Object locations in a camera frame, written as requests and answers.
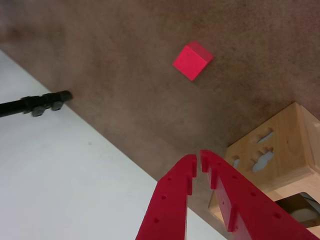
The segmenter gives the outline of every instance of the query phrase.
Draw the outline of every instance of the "cutout hole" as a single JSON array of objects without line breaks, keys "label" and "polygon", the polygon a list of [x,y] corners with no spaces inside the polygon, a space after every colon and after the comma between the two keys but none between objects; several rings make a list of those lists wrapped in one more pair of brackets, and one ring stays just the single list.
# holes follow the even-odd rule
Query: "cutout hole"
[{"label": "cutout hole", "polygon": [[256,138],[256,143],[260,144],[263,143],[264,141],[268,140],[274,135],[274,131],[272,128],[268,128],[266,131],[264,131],[262,134],[259,134]]},{"label": "cutout hole", "polygon": [[240,157],[238,155],[235,155],[231,157],[230,164],[236,169],[239,165]]},{"label": "cutout hole", "polygon": [[288,196],[275,203],[306,228],[320,226],[320,204],[306,192]]},{"label": "cutout hole", "polygon": [[235,169],[238,167],[239,162],[240,162],[240,159],[239,159],[239,158],[234,161],[233,167],[234,167]]},{"label": "cutout hole", "polygon": [[262,169],[264,169],[268,165],[269,161],[274,157],[274,152],[273,152],[274,148],[273,147],[270,147],[269,149],[265,148],[265,149],[263,149],[263,151],[265,153],[258,151],[256,154],[259,157],[256,161],[254,161],[255,164],[252,166],[252,171],[254,173],[257,173],[257,172],[261,171]]}]

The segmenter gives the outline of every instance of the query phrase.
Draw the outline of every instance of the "floor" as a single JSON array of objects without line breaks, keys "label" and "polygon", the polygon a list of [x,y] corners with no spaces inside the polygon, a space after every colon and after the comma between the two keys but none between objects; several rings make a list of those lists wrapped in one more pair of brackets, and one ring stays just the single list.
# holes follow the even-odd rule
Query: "floor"
[{"label": "floor", "polygon": [[[297,101],[320,117],[318,0],[0,0],[0,48],[156,180],[226,147]],[[196,40],[215,60],[190,82],[172,62]],[[208,213],[204,175],[189,206]]]},{"label": "floor", "polygon": [[[0,79],[0,103],[48,92],[1,50]],[[157,181],[74,111],[1,117],[0,129],[0,239],[136,238]],[[187,240],[226,240],[189,208],[187,222]]]}]

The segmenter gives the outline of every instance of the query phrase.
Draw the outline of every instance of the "wooden block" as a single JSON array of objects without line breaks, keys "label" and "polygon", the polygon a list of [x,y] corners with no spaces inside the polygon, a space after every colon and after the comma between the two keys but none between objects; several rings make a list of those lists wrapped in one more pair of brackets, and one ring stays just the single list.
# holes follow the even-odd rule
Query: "wooden block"
[{"label": "wooden block", "polygon": [[[320,121],[293,103],[229,146],[224,159],[274,201],[306,192],[320,203],[319,146]],[[272,158],[254,171],[262,155]],[[222,219],[214,193],[209,211]],[[320,237],[319,226],[310,231]]]}]

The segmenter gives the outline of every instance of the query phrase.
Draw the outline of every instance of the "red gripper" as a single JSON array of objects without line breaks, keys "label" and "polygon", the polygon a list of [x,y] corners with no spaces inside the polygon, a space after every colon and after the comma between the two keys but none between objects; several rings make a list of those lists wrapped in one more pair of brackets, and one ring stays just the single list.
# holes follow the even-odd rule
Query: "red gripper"
[{"label": "red gripper", "polygon": [[200,157],[234,240],[318,240],[224,159],[208,150]]},{"label": "red gripper", "polygon": [[136,240],[185,240],[187,197],[197,176],[196,155],[186,155],[161,178]]}]

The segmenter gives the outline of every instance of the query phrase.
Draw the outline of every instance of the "white floor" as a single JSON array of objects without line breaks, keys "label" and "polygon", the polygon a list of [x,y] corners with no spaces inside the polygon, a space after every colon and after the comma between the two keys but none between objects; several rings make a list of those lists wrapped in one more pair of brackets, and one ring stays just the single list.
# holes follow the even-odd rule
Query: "white floor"
[{"label": "white floor", "polygon": [[[47,92],[0,52],[0,103]],[[0,118],[1,240],[133,240],[155,186],[66,106]],[[188,240],[225,239],[187,221]]]}]

